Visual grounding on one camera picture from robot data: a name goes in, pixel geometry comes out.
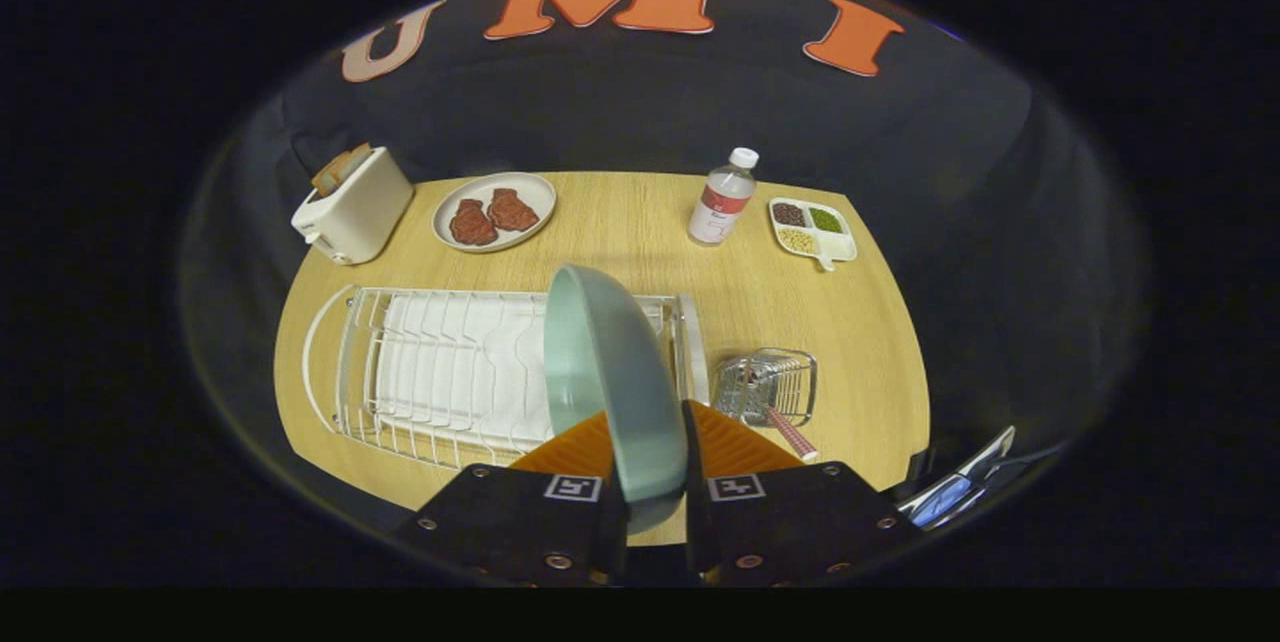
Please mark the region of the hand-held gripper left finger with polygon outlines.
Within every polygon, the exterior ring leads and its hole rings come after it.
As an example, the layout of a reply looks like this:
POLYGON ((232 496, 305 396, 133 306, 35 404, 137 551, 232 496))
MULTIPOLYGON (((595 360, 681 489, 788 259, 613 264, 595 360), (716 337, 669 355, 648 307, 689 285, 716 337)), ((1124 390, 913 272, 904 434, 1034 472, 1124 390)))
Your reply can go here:
POLYGON ((511 586, 617 582, 628 509, 607 416, 571 425, 509 466, 474 463, 402 522, 396 545, 511 586))

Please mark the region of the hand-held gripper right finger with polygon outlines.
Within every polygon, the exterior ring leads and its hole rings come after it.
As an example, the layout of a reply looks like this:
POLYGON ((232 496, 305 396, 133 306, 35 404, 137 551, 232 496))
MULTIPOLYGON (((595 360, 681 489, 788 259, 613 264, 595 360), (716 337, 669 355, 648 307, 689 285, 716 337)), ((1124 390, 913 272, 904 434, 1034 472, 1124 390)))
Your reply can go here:
POLYGON ((685 575, 712 588, 824 586, 878 572, 925 533, 842 460, 805 464, 684 402, 685 575))

